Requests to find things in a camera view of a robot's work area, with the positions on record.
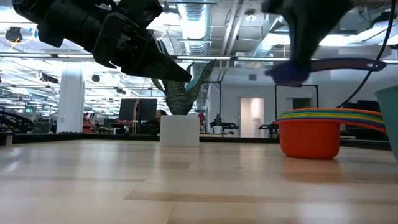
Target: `teal container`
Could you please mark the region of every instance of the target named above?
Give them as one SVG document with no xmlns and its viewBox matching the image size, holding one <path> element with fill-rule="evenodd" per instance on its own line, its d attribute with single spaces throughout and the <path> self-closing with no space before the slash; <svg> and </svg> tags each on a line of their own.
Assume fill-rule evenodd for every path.
<svg viewBox="0 0 398 224">
<path fill-rule="evenodd" d="M 398 86 L 376 93 L 394 157 L 398 161 Z"/>
</svg>

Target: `ceiling light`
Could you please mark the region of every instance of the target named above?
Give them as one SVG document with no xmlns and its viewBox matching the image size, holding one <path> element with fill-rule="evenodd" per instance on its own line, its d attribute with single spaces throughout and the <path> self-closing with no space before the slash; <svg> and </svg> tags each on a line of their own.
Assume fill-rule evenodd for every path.
<svg viewBox="0 0 398 224">
<path fill-rule="evenodd" d="M 3 107 L 9 109 L 25 109 L 25 106 L 3 106 Z"/>
<path fill-rule="evenodd" d="M 252 22 L 252 21 L 255 21 L 256 18 L 257 17 L 255 15 L 247 15 L 245 20 L 248 21 L 248 22 Z"/>
<path fill-rule="evenodd" d="M 158 99 L 164 100 L 163 96 L 85 96 L 86 100 L 101 100 L 105 98 L 112 99 Z"/>
<path fill-rule="evenodd" d="M 20 54 L 20 53 L 6 53 L 0 54 L 0 57 L 17 57 L 17 58 L 42 58 L 42 57 L 52 57 L 50 54 Z"/>
<path fill-rule="evenodd" d="M 387 64 L 395 64 L 395 65 L 397 65 L 398 64 L 398 60 L 383 60 L 383 62 L 386 62 Z"/>
<path fill-rule="evenodd" d="M 246 12 L 245 12 L 245 15 L 246 15 L 245 20 L 248 21 L 248 22 L 255 21 L 256 18 L 257 18 L 256 15 L 254 15 L 255 12 L 256 11 L 254 9 L 246 10 Z"/>
<path fill-rule="evenodd" d="M 94 58 L 92 54 L 58 54 L 60 58 Z"/>
<path fill-rule="evenodd" d="M 238 61 L 247 61 L 247 62 L 286 62 L 288 58 L 274 58 L 274 57 L 238 57 L 236 58 Z"/>
<path fill-rule="evenodd" d="M 15 94 L 22 94 L 22 95 L 29 95 L 29 92 L 26 89 L 23 88 L 9 88 L 8 89 L 10 92 L 15 93 Z"/>
<path fill-rule="evenodd" d="M 177 56 L 179 60 L 231 60 L 231 57 L 212 57 L 212 56 Z"/>
<path fill-rule="evenodd" d="M 390 36 L 388 39 L 387 45 L 397 45 L 398 44 L 398 35 Z"/>
<path fill-rule="evenodd" d="M 195 43 L 208 43 L 208 44 L 213 43 L 212 40 L 190 40 L 190 39 L 187 39 L 187 40 L 178 39 L 177 42 L 178 42 L 178 43 L 179 43 L 179 42 L 188 42 L 188 43 L 189 43 L 189 42 L 195 42 Z"/>
<path fill-rule="evenodd" d="M 123 77 L 124 80 L 129 80 L 130 79 L 130 76 L 128 76 L 126 74 L 123 74 L 122 77 Z"/>
<path fill-rule="evenodd" d="M 329 47 L 340 47 L 349 44 L 352 40 L 354 40 L 355 35 L 353 36 L 345 36 L 345 35 L 336 35 L 330 34 L 327 35 L 320 43 L 320 46 L 329 46 Z"/>
</svg>

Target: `plastic bowl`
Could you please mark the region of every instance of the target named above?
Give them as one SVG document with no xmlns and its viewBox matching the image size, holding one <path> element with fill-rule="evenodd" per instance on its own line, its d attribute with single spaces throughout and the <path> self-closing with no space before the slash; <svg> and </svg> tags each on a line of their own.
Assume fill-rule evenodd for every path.
<svg viewBox="0 0 398 224">
<path fill-rule="evenodd" d="M 332 121 L 279 121 L 280 147 L 288 157 L 332 159 L 340 150 L 340 124 Z"/>
</svg>

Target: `desk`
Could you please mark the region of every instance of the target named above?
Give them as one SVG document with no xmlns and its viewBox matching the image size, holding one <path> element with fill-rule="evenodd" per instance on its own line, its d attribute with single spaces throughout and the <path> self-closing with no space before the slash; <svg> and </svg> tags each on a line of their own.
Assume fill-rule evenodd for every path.
<svg viewBox="0 0 398 224">
<path fill-rule="evenodd" d="M 103 134 L 103 133 L 115 134 L 115 133 L 114 133 L 115 130 L 116 130 L 116 128 L 99 128 L 97 131 L 98 131 L 100 134 Z"/>
<path fill-rule="evenodd" d="M 340 139 L 356 139 L 355 136 L 340 136 Z"/>
<path fill-rule="evenodd" d="M 200 137 L 213 137 L 213 138 L 235 138 L 232 134 L 200 134 Z"/>
</svg>

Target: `monitor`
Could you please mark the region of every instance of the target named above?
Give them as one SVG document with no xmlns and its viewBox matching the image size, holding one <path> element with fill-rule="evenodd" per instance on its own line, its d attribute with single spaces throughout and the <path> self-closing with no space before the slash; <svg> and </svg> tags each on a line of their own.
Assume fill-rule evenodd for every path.
<svg viewBox="0 0 398 224">
<path fill-rule="evenodd" d="M 120 121 L 132 121 L 134 106 L 138 99 L 122 99 L 119 111 Z M 156 119 L 157 99 L 139 99 L 136 110 L 136 120 L 153 121 Z"/>
<path fill-rule="evenodd" d="M 380 106 L 377 101 L 358 100 L 358 109 L 380 112 Z"/>
<path fill-rule="evenodd" d="M 35 122 L 33 134 L 48 134 L 50 132 L 52 123 L 50 122 Z"/>
<path fill-rule="evenodd" d="M 116 123 L 116 119 L 105 118 L 103 126 L 107 128 L 108 126 L 110 126 L 110 124 L 114 124 L 114 123 Z"/>
</svg>

